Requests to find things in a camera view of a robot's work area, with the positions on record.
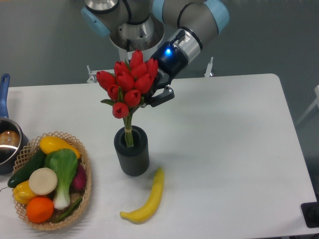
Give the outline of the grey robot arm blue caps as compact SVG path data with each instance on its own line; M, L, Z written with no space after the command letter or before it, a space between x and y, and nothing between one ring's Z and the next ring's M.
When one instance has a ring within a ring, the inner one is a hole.
M174 98L172 80L229 22L218 0L87 0L81 14L97 35L110 38L122 61L137 49L145 60L158 60L145 96L153 107Z

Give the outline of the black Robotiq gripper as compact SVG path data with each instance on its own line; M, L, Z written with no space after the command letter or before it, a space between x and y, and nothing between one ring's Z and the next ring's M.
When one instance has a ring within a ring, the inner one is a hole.
M188 65L188 57L177 46L166 41L151 58L158 61L158 76L154 82L153 90L163 88L163 92L157 96L149 97L145 104L157 107L175 97L174 90L169 84Z

